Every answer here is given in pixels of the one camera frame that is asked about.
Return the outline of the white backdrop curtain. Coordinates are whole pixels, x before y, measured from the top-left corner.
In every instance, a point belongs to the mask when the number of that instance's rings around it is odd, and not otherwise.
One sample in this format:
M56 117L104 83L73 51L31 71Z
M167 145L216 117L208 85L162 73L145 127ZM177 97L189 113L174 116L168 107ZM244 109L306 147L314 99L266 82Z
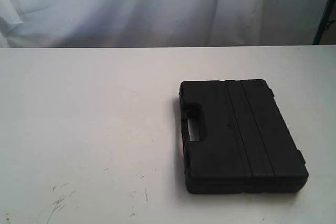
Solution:
M1 47L309 45L327 0L1 0Z

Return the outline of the black plastic tool case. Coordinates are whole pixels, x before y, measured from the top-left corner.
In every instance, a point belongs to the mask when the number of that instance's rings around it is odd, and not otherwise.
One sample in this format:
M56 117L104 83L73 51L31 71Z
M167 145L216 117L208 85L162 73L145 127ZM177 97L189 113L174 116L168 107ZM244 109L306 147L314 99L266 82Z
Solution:
M305 186L305 159L265 80L183 81L179 103L189 193L296 193Z

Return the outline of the black metal stand pole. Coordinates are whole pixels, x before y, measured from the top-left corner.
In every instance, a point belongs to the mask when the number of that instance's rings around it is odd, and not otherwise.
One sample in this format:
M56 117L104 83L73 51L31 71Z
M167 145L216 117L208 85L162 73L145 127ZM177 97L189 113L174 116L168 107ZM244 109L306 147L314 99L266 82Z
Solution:
M326 1L321 19L318 24L317 31L312 41L313 46L320 45L324 33L328 31L333 24L335 24L335 19L330 19L334 5L335 0Z

